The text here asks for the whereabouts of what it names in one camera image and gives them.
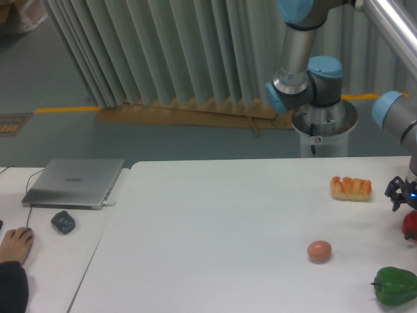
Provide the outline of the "person's bare hand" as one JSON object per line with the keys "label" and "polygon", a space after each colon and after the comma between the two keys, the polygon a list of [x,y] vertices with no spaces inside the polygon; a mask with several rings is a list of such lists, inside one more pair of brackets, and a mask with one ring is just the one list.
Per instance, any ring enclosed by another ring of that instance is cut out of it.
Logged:
{"label": "person's bare hand", "polygon": [[21,227],[8,230],[1,242],[1,263],[15,261],[23,265],[33,245],[34,231]]}

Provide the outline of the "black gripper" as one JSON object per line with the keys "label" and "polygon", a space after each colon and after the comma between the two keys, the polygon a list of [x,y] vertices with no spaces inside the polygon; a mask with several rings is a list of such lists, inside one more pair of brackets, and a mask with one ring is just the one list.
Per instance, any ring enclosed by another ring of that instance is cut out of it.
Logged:
{"label": "black gripper", "polygon": [[394,177],[387,185],[384,195],[392,202],[392,211],[396,212],[402,204],[416,208],[416,181],[408,182],[399,176]]}

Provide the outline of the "black sleeved forearm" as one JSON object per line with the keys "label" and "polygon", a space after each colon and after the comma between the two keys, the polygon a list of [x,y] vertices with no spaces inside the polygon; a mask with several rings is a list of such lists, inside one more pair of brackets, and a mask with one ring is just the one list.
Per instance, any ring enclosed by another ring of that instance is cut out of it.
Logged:
{"label": "black sleeved forearm", "polygon": [[1,312],[26,312],[29,285],[18,261],[1,263]]}

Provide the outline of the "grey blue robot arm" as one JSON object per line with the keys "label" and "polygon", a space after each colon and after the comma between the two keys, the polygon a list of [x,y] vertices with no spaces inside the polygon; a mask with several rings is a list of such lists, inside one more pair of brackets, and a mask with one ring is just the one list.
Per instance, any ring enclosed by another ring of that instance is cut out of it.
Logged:
{"label": "grey blue robot arm", "polygon": [[[311,55],[315,35],[342,1],[279,1],[286,24],[281,67],[266,83],[267,98],[277,113],[292,112],[303,157],[344,157],[349,132],[356,126],[356,108],[341,97],[343,69],[333,57]],[[352,1],[385,42],[416,74],[416,22],[396,1]],[[410,153],[405,178],[393,178],[386,196],[394,209],[416,207],[416,99],[397,91],[380,96],[371,110],[376,124]]]}

